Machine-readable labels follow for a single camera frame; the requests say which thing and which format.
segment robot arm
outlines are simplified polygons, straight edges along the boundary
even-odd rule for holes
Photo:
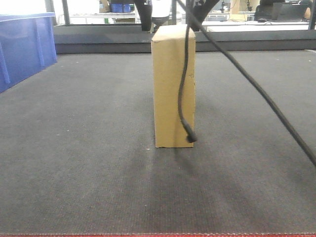
[[[153,23],[157,26],[162,25],[169,18],[170,6],[172,0],[134,0],[137,10],[139,12],[142,23],[142,30],[149,31]],[[220,0],[200,0],[198,4],[193,7],[193,15],[202,23],[210,10]],[[193,22],[189,22],[193,31],[199,31],[198,26]]]

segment cardboard box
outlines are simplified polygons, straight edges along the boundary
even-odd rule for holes
[[[101,0],[100,3],[100,13],[105,13],[110,11],[110,5],[107,0]]]
[[[152,38],[156,147],[193,147],[178,115],[178,91],[184,65],[187,25],[160,26]],[[183,88],[182,110],[193,129],[195,113],[194,32],[189,32],[189,61]]]

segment white table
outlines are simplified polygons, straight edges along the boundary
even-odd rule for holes
[[[308,22],[204,21],[208,32],[308,30]]]

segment black cord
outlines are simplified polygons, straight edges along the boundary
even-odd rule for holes
[[[188,69],[188,60],[189,60],[189,30],[190,30],[190,25],[189,25],[189,23],[187,23],[186,36],[185,36],[185,41],[184,41],[184,66],[183,66],[181,81],[180,81],[180,85],[179,85],[179,93],[178,93],[178,114],[179,114],[182,126],[188,134],[187,141],[189,143],[192,143],[192,142],[196,142],[198,140],[198,138],[197,138],[196,134],[193,132],[189,123],[184,118],[183,113],[182,113],[183,86],[184,86],[184,82],[186,79],[186,74],[187,74],[187,69]]]
[[[301,136],[297,133],[297,131],[294,129],[294,127],[290,124],[290,122],[287,120],[287,118],[282,113],[282,111],[278,108],[278,106],[275,104],[275,102],[266,93],[266,91],[256,82],[256,80],[241,66],[241,64],[227,50],[223,49],[212,36],[207,34],[207,32],[203,28],[202,24],[194,17],[194,15],[191,13],[191,11],[189,11],[180,0],[176,0],[176,1],[186,11],[186,16],[189,15],[190,20],[193,21],[194,24],[196,24],[199,27],[199,29],[202,31],[204,36],[215,46],[215,48],[217,50],[222,52],[234,64],[234,66],[241,72],[241,74],[262,95],[262,97],[266,100],[266,102],[269,104],[271,109],[275,112],[277,117],[280,119],[280,121],[283,123],[283,125],[286,127],[286,129],[289,131],[289,133],[292,135],[294,140],[298,143],[298,145],[302,148],[302,150],[305,152],[307,157],[310,159],[310,161],[316,167],[316,157],[315,157],[314,153],[312,152],[310,147],[306,144],[306,142],[301,138]]]

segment blue plastic bin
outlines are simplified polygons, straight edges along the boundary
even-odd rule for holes
[[[111,4],[112,12],[116,13],[127,13],[130,11],[130,5],[129,4],[118,4],[118,3],[112,3]]]
[[[0,92],[57,62],[54,16],[0,15]]]

